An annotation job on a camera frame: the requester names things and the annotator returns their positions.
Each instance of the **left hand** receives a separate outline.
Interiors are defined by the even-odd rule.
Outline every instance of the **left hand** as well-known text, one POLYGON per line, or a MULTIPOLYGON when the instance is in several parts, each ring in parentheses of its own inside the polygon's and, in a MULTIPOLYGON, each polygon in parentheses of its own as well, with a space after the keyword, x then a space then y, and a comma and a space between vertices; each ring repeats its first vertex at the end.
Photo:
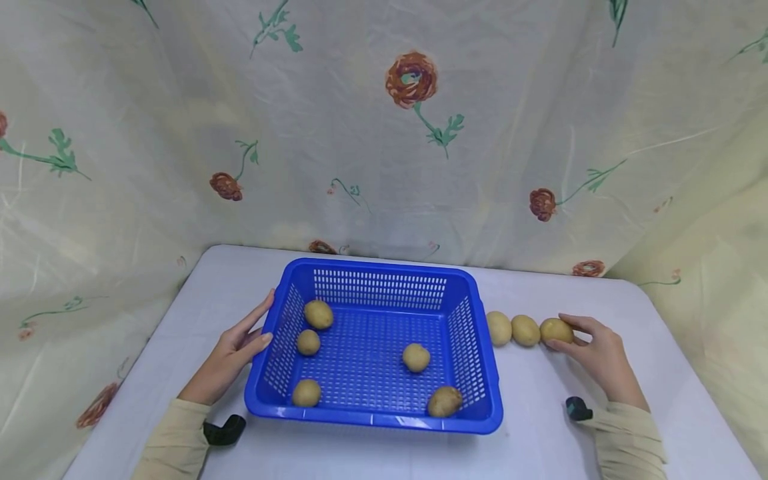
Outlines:
POLYGON ((272 289, 266 298, 237 325, 221 334, 219 343, 179 393, 179 400, 213 405, 230 388, 240 370, 272 342, 272 333, 250 329, 270 309, 275 300, 272 289))

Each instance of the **sleeve cuff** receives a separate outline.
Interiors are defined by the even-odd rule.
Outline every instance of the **sleeve cuff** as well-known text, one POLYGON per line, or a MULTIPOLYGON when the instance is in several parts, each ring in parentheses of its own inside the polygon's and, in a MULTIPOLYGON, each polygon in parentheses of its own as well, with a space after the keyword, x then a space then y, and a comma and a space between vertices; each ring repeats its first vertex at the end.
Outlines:
POLYGON ((203 422, 210 412, 210 406, 187 400, 173 399, 165 412, 162 422, 175 429, 197 430, 203 427, 203 422))

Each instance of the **black object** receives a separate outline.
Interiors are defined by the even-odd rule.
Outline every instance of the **black object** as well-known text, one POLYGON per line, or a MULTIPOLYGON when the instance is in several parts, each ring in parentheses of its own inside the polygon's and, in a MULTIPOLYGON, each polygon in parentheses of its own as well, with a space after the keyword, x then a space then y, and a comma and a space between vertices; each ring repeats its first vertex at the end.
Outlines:
POLYGON ((246 421, 240 415, 231 415, 223 427, 203 422, 203 435, 212 446, 228 446, 237 443, 245 430, 246 421))
POLYGON ((574 422, 581 422, 583 420, 592 420, 594 416, 592 411, 587 408, 587 404, 581 397, 572 396, 565 401, 565 408, 568 410, 568 416, 574 422))

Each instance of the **person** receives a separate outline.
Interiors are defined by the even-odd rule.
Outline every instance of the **person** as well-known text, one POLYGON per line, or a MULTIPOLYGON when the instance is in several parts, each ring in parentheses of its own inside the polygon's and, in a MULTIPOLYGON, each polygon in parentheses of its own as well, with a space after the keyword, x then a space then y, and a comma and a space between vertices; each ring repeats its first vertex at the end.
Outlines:
MULTIPOLYGON (((132 480, 194 480, 198 477, 208 450, 203 422, 210 407, 223 396, 240 370, 272 341, 270 333, 261 335, 260 329, 253 332, 251 329, 272 306, 273 300, 274 290, 271 290, 259 306, 221 334, 210 356, 170 403, 152 432, 132 480)), ((592 336, 590 342, 551 340, 547 346, 579 362, 606 393, 608 405, 604 411, 568 405, 569 416, 594 431, 603 478, 666 478, 661 438, 627 360, 621 337, 588 316, 562 313, 560 318, 592 336)))

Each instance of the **potato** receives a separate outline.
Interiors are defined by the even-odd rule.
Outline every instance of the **potato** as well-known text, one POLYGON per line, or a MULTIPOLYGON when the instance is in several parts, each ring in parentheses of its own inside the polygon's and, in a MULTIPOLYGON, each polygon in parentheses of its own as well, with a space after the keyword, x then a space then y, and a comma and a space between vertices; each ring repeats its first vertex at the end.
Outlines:
POLYGON ((299 334, 296 339, 296 349, 299 353, 306 356, 312 356, 320 350, 320 337, 314 330, 306 329, 299 334))
POLYGON ((452 386, 442 386, 435 390, 427 403, 430 416, 444 419, 458 411, 462 406, 462 393, 452 386))
POLYGON ((566 322, 551 318, 541 322, 541 341, 556 339, 566 343, 574 342, 574 330, 566 322))
POLYGON ((304 379, 296 384, 291 400, 295 406, 314 407, 320 401, 320 385, 312 379, 304 379))
POLYGON ((485 315, 488 330, 491 332, 491 342, 495 346, 504 346, 512 339, 512 324, 509 318, 501 312, 488 312, 485 315))
POLYGON ((541 339, 541 331, 536 322, 528 315, 512 317, 512 338, 523 346, 533 346, 541 339))
POLYGON ((304 306, 304 316, 311 326, 325 330, 333 324, 331 307, 322 300, 312 300, 304 306))
POLYGON ((420 343, 411 343, 402 351, 402 362, 414 373, 423 372, 431 358, 429 350, 420 343))

